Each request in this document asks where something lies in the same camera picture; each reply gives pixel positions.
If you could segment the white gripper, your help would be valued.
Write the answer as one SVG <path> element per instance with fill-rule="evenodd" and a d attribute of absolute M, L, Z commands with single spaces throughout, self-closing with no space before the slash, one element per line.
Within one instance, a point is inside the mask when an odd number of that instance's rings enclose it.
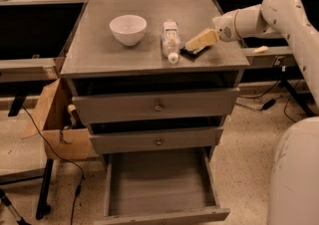
<path fill-rule="evenodd" d="M 219 38 L 224 42 L 238 41 L 240 36 L 236 31 L 237 10 L 227 12 L 223 15 L 214 17 L 212 23 L 216 29 L 204 29 L 199 34 L 191 38 L 185 43 L 185 48 L 188 51 L 198 50 L 207 46 L 214 45 Z"/>

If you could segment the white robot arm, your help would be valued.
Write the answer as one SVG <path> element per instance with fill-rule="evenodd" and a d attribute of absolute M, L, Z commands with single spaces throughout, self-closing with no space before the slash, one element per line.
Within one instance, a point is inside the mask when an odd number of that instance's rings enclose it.
<path fill-rule="evenodd" d="M 294 60 L 289 79 L 302 80 L 319 106 L 319 32 L 302 0 L 262 0 L 212 19 L 182 49 L 196 54 L 221 40 L 271 36 L 286 41 Z M 319 117 L 292 124 L 280 137 L 273 157 L 267 225 L 319 225 Z"/>

